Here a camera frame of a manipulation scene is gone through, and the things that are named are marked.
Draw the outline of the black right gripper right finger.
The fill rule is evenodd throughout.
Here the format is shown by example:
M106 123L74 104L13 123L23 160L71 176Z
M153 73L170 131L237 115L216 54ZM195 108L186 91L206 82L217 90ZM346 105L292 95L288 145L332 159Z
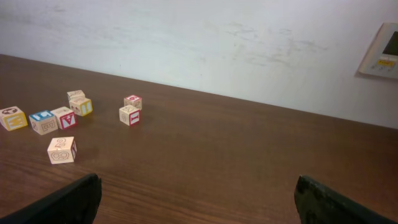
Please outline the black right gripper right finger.
M299 176L294 201L300 221L306 224L397 224L307 175Z

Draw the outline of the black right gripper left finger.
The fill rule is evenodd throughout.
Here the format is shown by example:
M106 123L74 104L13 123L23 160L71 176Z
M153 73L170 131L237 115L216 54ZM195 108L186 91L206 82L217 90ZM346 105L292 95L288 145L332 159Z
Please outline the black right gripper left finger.
M50 195L1 218L4 224L92 224L102 197L101 179L88 174Z

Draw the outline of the wooden block number 2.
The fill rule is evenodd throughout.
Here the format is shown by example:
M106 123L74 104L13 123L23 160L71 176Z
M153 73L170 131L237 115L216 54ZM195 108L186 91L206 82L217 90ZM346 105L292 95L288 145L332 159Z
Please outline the wooden block number 2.
M75 161L77 147L75 138L53 138L47 148L51 164L64 164Z

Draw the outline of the wooden block blue letter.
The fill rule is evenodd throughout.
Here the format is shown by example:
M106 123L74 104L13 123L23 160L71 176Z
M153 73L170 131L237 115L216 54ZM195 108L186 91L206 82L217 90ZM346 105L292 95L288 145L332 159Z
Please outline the wooden block blue letter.
M31 114L29 119L32 129L40 135L48 134L58 129L56 116L49 110Z

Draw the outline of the wooden block ring picture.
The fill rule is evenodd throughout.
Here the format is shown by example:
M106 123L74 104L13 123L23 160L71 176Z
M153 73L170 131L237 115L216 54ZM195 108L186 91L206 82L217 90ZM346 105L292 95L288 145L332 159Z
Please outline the wooden block ring picture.
M1 110L1 125L8 131L27 126L25 113L17 106Z

